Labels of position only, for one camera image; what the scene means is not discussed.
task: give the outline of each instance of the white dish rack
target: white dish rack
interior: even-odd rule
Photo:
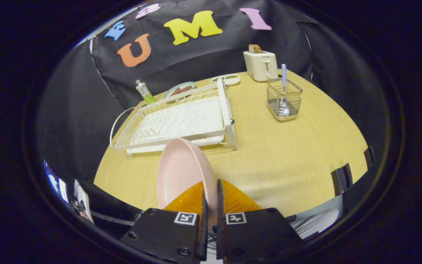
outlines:
[[[110,147],[124,156],[164,150],[169,140],[184,138],[198,146],[228,144],[237,149],[232,114],[224,89],[223,78],[216,84],[189,90],[141,107],[112,144],[112,134],[120,114],[110,131]]]

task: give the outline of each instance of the orange letter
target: orange letter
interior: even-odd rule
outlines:
[[[131,54],[131,50],[129,48],[131,47],[131,43],[124,45],[121,49],[118,50],[117,54],[120,55],[126,67],[135,67],[141,62],[144,62],[149,57],[151,54],[151,47],[149,46],[148,36],[149,34],[146,33],[134,40],[135,42],[139,43],[139,46],[142,50],[141,55],[137,57],[134,57],[133,54]]]

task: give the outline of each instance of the pink plate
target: pink plate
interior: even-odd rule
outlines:
[[[203,181],[208,202],[208,227],[217,221],[218,182],[199,147],[180,137],[167,143],[157,173],[157,200],[163,209],[194,184]]]

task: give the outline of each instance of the wire basket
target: wire basket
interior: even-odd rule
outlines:
[[[295,119],[299,112],[302,89],[287,79],[284,86],[283,78],[267,80],[266,83],[267,106],[273,116],[279,121]]]

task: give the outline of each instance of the pink letter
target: pink letter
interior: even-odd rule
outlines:
[[[157,10],[159,10],[159,8],[160,8],[159,4],[150,5],[148,7],[143,8],[141,11],[139,11],[139,13],[134,18],[139,19],[147,14],[156,12]]]
[[[266,25],[260,15],[260,10],[256,10],[254,8],[240,8],[239,10],[243,11],[248,16],[252,22],[251,28],[256,30],[271,30],[271,27]]]

